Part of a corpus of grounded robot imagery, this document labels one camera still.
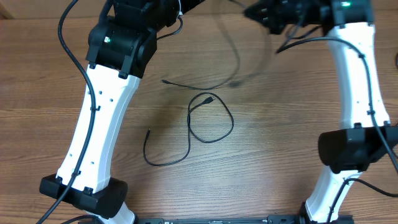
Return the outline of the black USB cable thick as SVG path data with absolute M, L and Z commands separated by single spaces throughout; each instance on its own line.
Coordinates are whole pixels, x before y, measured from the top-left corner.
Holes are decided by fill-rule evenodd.
M 197 98 L 199 98 L 200 96 L 204 96 L 204 95 L 208 95 L 208 97 L 206 99 L 204 99 L 201 103 L 199 103 L 199 104 L 197 104 L 195 106 L 192 106 L 192 103 Z M 225 111 L 227 112 L 227 114 L 228 114 L 228 116 L 229 116 L 229 118 L 231 120 L 231 128 L 229 129 L 229 131 L 226 134 L 224 134 L 220 138 L 212 139 L 212 140 L 205 140 L 205 139 L 199 137 L 192 129 L 192 113 L 196 109 L 198 109 L 199 107 L 204 106 L 204 105 L 208 105 L 208 104 L 212 103 L 215 100 L 218 100 L 222 104 L 222 106 L 224 107 Z M 190 100 L 190 102 L 189 102 L 189 104 L 187 106 L 187 131 L 188 131 L 187 142 L 188 142 L 188 148 L 187 148 L 187 151 L 186 151 L 185 155 L 183 157 L 181 157 L 180 159 L 177 159 L 175 161 L 161 163 L 161 164 L 156 164 L 156 163 L 153 163 L 150 160 L 148 160 L 147 154 L 146 154 L 146 145 L 147 145 L 147 142 L 148 142 L 149 136 L 150 136 L 150 128 L 147 130 L 146 137 L 145 137 L 145 140 L 144 140 L 144 143 L 143 143 L 142 155 L 143 155 L 143 158 L 144 158 L 145 162 L 147 164 L 149 164 L 150 166 L 154 166 L 154 167 L 172 166 L 172 165 L 178 164 L 179 162 L 182 162 L 184 159 L 186 159 L 188 157 L 188 155 L 189 155 L 189 153 L 191 151 L 191 139 L 190 139 L 191 136 L 193 136 L 195 139 L 197 139 L 198 141 L 200 141 L 202 143 L 211 144 L 211 143 L 214 143 L 214 142 L 221 141 L 222 139 L 224 139 L 227 136 L 229 136 L 232 133 L 233 129 L 234 129 L 234 117 L 233 117 L 231 111 L 229 110 L 228 106 L 226 105 L 226 103 L 218 95 L 216 95 L 215 93 L 211 93 L 211 92 L 199 93 L 199 94 L 195 95 Z

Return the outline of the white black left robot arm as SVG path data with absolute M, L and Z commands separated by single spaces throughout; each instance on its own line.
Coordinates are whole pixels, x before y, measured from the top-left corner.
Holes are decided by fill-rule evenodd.
M 196 1 L 106 1 L 88 37 L 83 104 L 68 153 L 40 193 L 84 210 L 94 223 L 137 223 L 127 183 L 111 177 L 111 161 L 127 106 L 157 49 L 157 33 Z

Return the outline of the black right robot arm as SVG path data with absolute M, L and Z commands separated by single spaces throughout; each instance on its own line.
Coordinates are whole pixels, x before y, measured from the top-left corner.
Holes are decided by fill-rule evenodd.
M 340 123 L 318 138 L 323 169 L 298 215 L 267 217 L 268 223 L 352 223 L 338 212 L 350 187 L 383 156 L 397 164 L 397 127 L 384 106 L 374 54 L 374 13 L 369 0 L 259 1 L 244 15 L 281 34 L 285 27 L 315 25 L 328 43 L 340 91 Z

